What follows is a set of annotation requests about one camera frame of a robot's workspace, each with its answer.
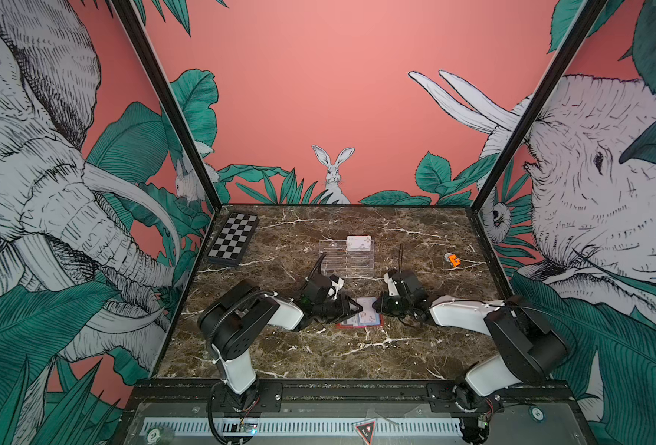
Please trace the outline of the clear acrylic card display rack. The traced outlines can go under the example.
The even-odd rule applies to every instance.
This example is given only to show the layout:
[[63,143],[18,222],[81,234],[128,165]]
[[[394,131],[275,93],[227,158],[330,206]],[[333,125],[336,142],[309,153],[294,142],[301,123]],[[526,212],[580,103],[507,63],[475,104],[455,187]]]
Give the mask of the clear acrylic card display rack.
[[347,251],[347,239],[322,240],[319,254],[324,255],[321,273],[335,274],[344,279],[372,278],[374,276],[375,243],[370,251]]

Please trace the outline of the white credit card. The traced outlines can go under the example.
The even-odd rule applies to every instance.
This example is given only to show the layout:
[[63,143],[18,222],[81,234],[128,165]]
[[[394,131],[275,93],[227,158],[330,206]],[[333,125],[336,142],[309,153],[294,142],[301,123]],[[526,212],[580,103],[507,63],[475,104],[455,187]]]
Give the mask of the white credit card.
[[351,235],[347,237],[347,251],[370,251],[372,237],[369,235]]

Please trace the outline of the red leather card holder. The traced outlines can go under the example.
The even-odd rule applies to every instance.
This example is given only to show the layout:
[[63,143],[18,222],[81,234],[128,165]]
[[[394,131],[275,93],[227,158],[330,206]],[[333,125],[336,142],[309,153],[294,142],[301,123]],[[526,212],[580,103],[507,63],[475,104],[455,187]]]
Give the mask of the red leather card holder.
[[383,324],[384,321],[381,314],[363,311],[362,313],[358,313],[347,320],[340,322],[337,324],[337,327],[341,329],[360,329],[373,326],[383,326]]

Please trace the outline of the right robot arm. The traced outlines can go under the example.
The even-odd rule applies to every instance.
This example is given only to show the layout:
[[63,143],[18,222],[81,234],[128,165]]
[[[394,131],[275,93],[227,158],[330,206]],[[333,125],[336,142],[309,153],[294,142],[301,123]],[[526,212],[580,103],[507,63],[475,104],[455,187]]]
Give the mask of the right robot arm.
[[411,270],[390,270],[383,276],[387,290],[374,309],[383,315],[441,327],[456,327],[492,338],[497,353],[477,363],[455,381],[452,398],[465,413],[478,411],[501,389],[546,382],[570,352],[552,323],[520,296],[507,300],[430,298]]

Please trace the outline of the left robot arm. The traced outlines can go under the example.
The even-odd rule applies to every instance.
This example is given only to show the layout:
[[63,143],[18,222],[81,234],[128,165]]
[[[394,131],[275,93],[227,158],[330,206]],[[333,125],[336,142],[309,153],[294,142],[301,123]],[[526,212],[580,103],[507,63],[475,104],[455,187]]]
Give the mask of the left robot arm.
[[205,309],[197,326],[220,380],[231,393],[242,396],[257,381],[249,349],[266,326],[299,332],[313,322],[339,324],[362,311],[337,276],[310,276],[293,297],[262,290],[245,279]]

